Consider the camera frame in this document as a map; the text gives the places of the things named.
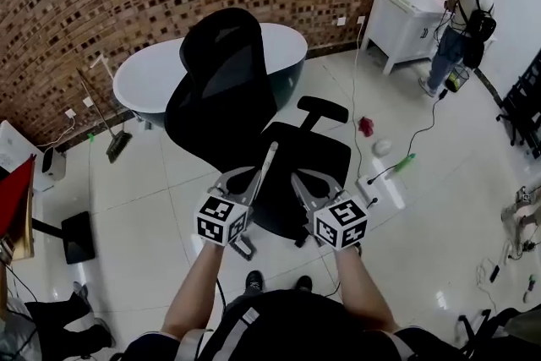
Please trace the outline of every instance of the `hand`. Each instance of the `hand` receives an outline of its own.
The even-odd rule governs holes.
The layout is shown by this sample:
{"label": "hand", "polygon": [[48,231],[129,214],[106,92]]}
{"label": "hand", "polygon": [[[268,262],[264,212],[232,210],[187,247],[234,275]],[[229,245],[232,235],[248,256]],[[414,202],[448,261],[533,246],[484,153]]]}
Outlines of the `hand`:
{"label": "hand", "polygon": [[456,0],[447,0],[447,9],[449,9],[450,11],[452,11],[453,9],[455,9],[455,6],[456,6]]}

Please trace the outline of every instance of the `white ball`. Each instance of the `white ball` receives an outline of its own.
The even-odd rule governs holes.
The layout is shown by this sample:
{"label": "white ball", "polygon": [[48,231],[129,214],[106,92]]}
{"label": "white ball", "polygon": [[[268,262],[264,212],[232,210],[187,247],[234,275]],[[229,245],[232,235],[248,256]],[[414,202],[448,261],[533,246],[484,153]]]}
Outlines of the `white ball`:
{"label": "white ball", "polygon": [[391,152],[392,142],[389,139],[380,139],[374,143],[372,151],[376,156],[386,156]]}

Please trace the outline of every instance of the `jeans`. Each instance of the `jeans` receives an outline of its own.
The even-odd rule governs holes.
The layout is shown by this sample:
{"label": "jeans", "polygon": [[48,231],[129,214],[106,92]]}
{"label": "jeans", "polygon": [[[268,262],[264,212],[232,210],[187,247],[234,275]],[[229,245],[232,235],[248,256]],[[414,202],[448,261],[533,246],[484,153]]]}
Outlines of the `jeans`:
{"label": "jeans", "polygon": [[438,51],[432,59],[432,69],[427,82],[431,90],[436,92],[445,77],[464,57],[467,40],[466,36],[451,27],[445,29]]}
{"label": "jeans", "polygon": [[81,332],[64,329],[68,323],[90,312],[75,293],[59,303],[26,303],[40,338],[43,361],[62,361],[67,357],[90,355],[111,346],[111,336],[101,325]]}

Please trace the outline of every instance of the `marker cube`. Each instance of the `marker cube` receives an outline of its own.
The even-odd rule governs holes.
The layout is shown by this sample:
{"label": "marker cube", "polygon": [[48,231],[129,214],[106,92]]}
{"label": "marker cube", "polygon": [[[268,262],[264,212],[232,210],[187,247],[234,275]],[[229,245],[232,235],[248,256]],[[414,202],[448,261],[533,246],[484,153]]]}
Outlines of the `marker cube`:
{"label": "marker cube", "polygon": [[314,234],[333,249],[344,249],[364,237],[368,216],[363,201],[354,195],[316,211]]}
{"label": "marker cube", "polygon": [[247,206],[213,194],[204,194],[196,210],[195,231],[213,243],[228,245],[246,228]]}

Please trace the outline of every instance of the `shoe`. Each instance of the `shoe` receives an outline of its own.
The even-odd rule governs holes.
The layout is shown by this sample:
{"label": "shoe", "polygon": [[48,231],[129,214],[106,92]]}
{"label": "shoe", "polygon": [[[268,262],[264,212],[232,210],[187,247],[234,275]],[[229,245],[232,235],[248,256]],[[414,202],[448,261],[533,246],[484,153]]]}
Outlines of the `shoe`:
{"label": "shoe", "polygon": [[263,274],[261,274],[261,271],[251,271],[246,276],[246,289],[248,288],[263,292]]}
{"label": "shoe", "polygon": [[421,86],[426,93],[426,95],[430,96],[431,98],[434,98],[436,96],[437,91],[430,89],[429,84],[427,83],[426,79],[419,78],[419,86]]}
{"label": "shoe", "polygon": [[99,318],[99,317],[96,317],[94,321],[96,322],[96,325],[99,325],[105,328],[105,331],[107,331],[107,334],[109,334],[109,337],[111,338],[111,346],[109,347],[117,346],[117,341],[112,336],[111,328],[109,328],[109,325],[102,318]]}
{"label": "shoe", "polygon": [[86,286],[85,284],[81,286],[79,282],[74,282],[74,293],[79,298],[81,298],[83,302],[88,306],[90,311],[92,311],[92,306],[88,302],[88,286]]}
{"label": "shoe", "polygon": [[309,276],[302,276],[297,280],[295,284],[295,290],[304,290],[305,292],[312,292],[312,279]]}

